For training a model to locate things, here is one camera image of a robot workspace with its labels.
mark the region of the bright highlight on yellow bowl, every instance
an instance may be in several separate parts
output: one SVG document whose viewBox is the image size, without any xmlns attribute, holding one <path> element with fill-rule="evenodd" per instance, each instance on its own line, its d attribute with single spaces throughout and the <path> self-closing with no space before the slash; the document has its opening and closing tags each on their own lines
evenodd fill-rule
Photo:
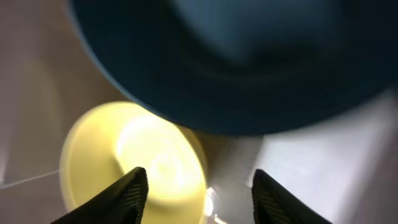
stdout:
<svg viewBox="0 0 398 224">
<path fill-rule="evenodd" d="M 200 223 L 206 161 L 195 135 L 131 102 L 83 115 L 63 146 L 65 205 L 79 207 L 131 169 L 146 168 L 149 193 L 142 224 Z"/>
</svg>

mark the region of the yellow bowl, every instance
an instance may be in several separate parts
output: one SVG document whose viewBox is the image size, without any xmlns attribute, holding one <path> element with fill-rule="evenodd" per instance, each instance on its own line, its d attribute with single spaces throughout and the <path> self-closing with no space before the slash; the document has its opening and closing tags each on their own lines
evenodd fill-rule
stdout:
<svg viewBox="0 0 398 224">
<path fill-rule="evenodd" d="M 98 106 L 68 133 L 60 160 L 66 207 L 79 207 L 137 166 L 149 183 L 142 224 L 203 222 L 207 164 L 198 139 L 131 102 Z"/>
</svg>

